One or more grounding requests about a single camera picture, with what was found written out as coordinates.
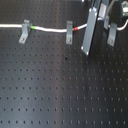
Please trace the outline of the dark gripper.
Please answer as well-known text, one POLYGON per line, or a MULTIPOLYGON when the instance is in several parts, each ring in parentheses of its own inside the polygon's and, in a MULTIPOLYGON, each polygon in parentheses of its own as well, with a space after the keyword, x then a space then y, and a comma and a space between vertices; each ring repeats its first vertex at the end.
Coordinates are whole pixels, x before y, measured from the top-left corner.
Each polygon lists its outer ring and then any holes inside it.
POLYGON ((109 26, 109 12, 112 9, 115 1, 116 0, 91 0, 91 8, 89 9, 87 26, 84 34, 83 44, 81 46, 81 50, 86 55, 89 55, 95 24, 97 21, 97 14, 101 19, 104 19, 104 28, 107 30, 109 26))

